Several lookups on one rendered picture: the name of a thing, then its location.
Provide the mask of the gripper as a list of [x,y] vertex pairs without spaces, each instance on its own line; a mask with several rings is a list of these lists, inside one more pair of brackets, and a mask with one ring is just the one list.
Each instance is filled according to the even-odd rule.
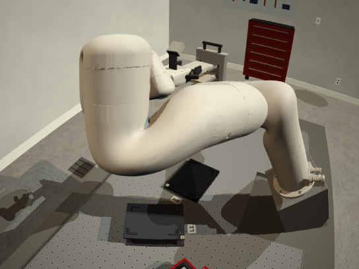
[[[190,69],[182,67],[181,62],[182,61],[177,61],[177,70],[169,69],[169,64],[164,65],[165,69],[169,71],[168,74],[174,82],[175,87],[185,84],[191,81],[191,79],[199,79],[199,74],[202,72],[201,65],[195,67],[194,69]],[[192,71],[193,75],[191,75]]]

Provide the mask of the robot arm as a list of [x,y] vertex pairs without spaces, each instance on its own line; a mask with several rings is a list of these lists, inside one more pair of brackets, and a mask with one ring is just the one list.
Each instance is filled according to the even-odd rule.
[[175,90],[148,42],[136,35],[110,34],[85,44],[79,57],[79,91],[96,164],[114,175],[149,175],[261,127],[280,196],[298,198],[315,181],[324,182],[324,175],[315,174],[321,168],[307,161],[290,85],[276,80],[198,84],[182,88],[148,118],[149,100],[161,100]]

